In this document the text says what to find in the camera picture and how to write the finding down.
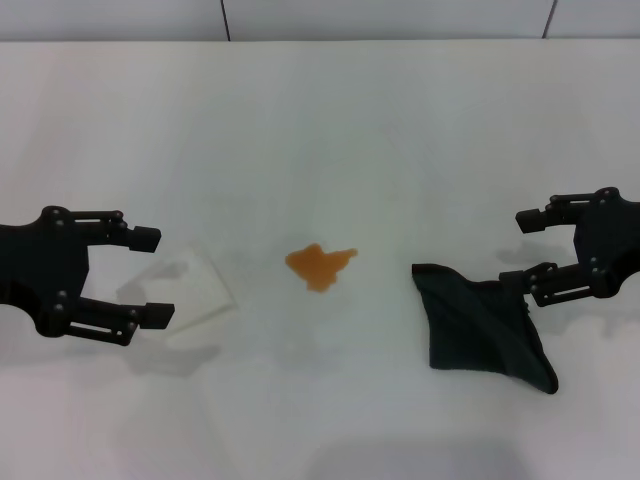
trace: white tablecloth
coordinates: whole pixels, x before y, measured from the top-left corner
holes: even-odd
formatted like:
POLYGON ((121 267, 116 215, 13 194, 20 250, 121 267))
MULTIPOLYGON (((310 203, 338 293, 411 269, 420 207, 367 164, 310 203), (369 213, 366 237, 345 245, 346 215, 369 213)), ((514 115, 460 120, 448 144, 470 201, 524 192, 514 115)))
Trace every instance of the white tablecloth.
POLYGON ((0 44, 0 223, 121 209, 160 248, 92 248, 87 296, 197 242, 237 303, 179 348, 0 309, 0 478, 637 478, 637 278, 530 302, 548 396, 431 370, 410 266, 574 263, 514 215, 640 201, 639 85, 636 41, 0 44), (284 263, 312 242, 359 250, 324 295, 284 263))

